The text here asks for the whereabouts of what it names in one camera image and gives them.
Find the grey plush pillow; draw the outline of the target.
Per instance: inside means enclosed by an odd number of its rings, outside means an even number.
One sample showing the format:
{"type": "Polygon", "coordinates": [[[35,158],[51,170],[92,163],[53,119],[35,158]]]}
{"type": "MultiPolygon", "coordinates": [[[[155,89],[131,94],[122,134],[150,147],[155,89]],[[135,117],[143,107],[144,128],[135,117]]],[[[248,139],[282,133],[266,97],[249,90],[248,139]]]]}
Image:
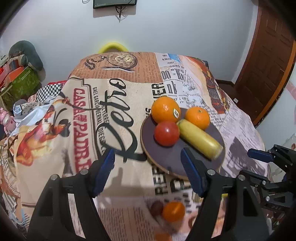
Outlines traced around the grey plush pillow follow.
{"type": "Polygon", "coordinates": [[[9,57],[20,60],[21,65],[28,65],[35,71],[43,70],[43,62],[29,41],[21,40],[13,44],[9,50],[9,57]]]}

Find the green patterned box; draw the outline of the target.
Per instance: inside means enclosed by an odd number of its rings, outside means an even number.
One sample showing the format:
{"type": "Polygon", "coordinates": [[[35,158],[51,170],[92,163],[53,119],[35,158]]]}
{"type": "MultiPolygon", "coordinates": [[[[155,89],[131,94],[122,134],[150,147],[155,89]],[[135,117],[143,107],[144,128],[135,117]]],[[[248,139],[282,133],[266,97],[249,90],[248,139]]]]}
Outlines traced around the green patterned box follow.
{"type": "Polygon", "coordinates": [[[28,99],[41,87],[38,74],[27,66],[6,88],[1,90],[1,100],[7,110],[12,110],[13,105],[20,99],[28,99]]]}

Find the large orange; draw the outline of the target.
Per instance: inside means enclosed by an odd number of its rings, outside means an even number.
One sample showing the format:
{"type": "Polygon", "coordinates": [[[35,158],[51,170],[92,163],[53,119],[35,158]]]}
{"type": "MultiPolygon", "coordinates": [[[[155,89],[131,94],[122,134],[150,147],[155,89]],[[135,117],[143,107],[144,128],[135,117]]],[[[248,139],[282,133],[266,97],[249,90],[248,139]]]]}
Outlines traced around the large orange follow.
{"type": "Polygon", "coordinates": [[[189,108],[186,111],[184,118],[201,130],[205,130],[210,125],[210,116],[208,112],[198,106],[189,108]]]}

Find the red gift boxes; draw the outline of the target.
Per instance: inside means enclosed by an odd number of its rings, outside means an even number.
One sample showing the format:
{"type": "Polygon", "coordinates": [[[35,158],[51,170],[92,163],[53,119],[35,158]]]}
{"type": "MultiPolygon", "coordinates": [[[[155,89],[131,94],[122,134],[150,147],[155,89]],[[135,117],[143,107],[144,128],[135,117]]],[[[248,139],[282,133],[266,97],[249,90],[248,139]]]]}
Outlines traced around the red gift boxes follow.
{"type": "Polygon", "coordinates": [[[22,71],[24,66],[19,64],[18,60],[12,60],[1,68],[1,87],[7,87],[22,71]]]}

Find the yellow chair back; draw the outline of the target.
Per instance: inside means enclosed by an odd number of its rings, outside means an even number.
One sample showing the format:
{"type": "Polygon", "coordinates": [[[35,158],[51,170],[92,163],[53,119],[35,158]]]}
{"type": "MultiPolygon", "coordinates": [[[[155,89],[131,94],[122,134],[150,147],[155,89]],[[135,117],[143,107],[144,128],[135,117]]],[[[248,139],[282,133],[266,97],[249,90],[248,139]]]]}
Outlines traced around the yellow chair back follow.
{"type": "Polygon", "coordinates": [[[128,49],[124,45],[118,42],[108,42],[99,49],[98,54],[107,53],[112,50],[116,50],[118,52],[128,52],[128,49]]]}

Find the orange with sticker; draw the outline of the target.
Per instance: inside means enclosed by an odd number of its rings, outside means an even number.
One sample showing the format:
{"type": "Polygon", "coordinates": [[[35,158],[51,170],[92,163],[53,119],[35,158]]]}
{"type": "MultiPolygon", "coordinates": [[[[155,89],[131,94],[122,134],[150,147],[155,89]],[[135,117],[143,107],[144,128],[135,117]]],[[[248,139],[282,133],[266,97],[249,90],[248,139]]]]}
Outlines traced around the orange with sticker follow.
{"type": "Polygon", "coordinates": [[[174,99],[162,96],[152,104],[151,115],[156,123],[163,121],[176,123],[181,117],[181,109],[174,99]]]}

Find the small mandarin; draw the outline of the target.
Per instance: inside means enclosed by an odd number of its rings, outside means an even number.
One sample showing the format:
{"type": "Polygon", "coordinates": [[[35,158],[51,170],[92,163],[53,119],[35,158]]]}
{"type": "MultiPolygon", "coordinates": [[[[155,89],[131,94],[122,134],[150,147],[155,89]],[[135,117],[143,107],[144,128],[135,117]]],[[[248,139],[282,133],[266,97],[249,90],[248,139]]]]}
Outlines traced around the small mandarin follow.
{"type": "Polygon", "coordinates": [[[171,235],[169,233],[156,233],[154,235],[155,241],[172,241],[171,235]]]}
{"type": "Polygon", "coordinates": [[[185,206],[182,202],[171,201],[164,206],[162,217],[167,222],[177,222],[184,218],[185,212],[185,206]]]}

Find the brown wooden door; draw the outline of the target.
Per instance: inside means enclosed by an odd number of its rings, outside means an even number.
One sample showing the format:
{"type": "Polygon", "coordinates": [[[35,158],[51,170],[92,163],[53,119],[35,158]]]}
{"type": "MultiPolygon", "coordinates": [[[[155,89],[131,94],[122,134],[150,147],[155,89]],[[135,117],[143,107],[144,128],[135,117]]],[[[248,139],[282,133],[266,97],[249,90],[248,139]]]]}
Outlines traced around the brown wooden door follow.
{"type": "Polygon", "coordinates": [[[237,106],[257,125],[276,102],[295,59],[295,37],[283,17],[258,2],[251,46],[236,81],[237,106]]]}

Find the red tomato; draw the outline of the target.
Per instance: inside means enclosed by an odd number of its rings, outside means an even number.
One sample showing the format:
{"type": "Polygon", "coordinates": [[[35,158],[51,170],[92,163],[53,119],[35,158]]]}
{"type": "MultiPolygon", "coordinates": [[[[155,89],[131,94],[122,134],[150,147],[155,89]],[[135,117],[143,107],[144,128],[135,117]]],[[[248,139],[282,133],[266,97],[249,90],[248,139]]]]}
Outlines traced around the red tomato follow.
{"type": "Polygon", "coordinates": [[[177,124],[172,121],[158,123],[154,129],[154,139],[163,147],[173,146],[179,139],[180,132],[177,124]]]}

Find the retro print tablecloth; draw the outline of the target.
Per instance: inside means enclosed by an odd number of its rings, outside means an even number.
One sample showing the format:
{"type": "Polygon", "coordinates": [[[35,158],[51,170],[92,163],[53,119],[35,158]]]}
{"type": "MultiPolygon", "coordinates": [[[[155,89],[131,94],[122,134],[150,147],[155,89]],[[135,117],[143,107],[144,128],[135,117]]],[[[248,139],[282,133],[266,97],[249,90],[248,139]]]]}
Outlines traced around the retro print tablecloth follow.
{"type": "Polygon", "coordinates": [[[264,143],[250,117],[218,86],[205,61],[151,52],[114,52],[83,59],[50,105],[36,108],[11,136],[1,141],[1,189],[8,219],[26,235],[35,205],[53,174],[73,176],[87,169],[108,148],[115,166],[102,194],[95,199],[112,240],[154,240],[169,233],[185,240],[200,203],[182,174],[169,176],[149,151],[140,133],[159,97],[174,99],[180,108],[199,106],[224,142],[210,168],[235,177],[242,169],[267,174],[267,164],[247,156],[264,143]],[[182,202],[185,216],[167,222],[153,217],[155,201],[164,206],[182,202]]]}

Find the dark red grape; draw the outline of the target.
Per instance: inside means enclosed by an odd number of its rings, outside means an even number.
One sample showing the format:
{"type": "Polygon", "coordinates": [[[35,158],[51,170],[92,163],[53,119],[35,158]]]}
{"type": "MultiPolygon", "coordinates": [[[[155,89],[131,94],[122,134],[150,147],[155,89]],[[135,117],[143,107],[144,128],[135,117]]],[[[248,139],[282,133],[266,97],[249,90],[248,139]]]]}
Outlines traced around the dark red grape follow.
{"type": "Polygon", "coordinates": [[[150,208],[150,213],[153,217],[160,216],[163,213],[164,204],[163,202],[157,200],[152,203],[150,208]]]}

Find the pink toy figure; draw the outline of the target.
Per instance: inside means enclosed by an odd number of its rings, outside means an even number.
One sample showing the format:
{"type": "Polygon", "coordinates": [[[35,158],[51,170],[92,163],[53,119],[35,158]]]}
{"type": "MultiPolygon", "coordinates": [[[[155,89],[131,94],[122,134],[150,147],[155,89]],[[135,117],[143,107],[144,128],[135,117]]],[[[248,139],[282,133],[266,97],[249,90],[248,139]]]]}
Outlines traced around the pink toy figure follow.
{"type": "Polygon", "coordinates": [[[7,110],[1,108],[0,121],[4,127],[5,134],[9,136],[16,128],[16,122],[14,120],[14,117],[10,115],[10,113],[7,110]]]}

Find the small black wall screen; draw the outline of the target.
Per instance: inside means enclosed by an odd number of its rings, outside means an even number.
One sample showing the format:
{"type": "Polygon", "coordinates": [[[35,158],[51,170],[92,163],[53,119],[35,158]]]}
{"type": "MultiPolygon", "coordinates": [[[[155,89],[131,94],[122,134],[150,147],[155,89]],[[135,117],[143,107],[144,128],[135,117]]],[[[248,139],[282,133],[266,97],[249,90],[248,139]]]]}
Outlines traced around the small black wall screen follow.
{"type": "Polygon", "coordinates": [[[112,6],[135,6],[137,0],[94,0],[93,9],[107,8],[112,6]]]}

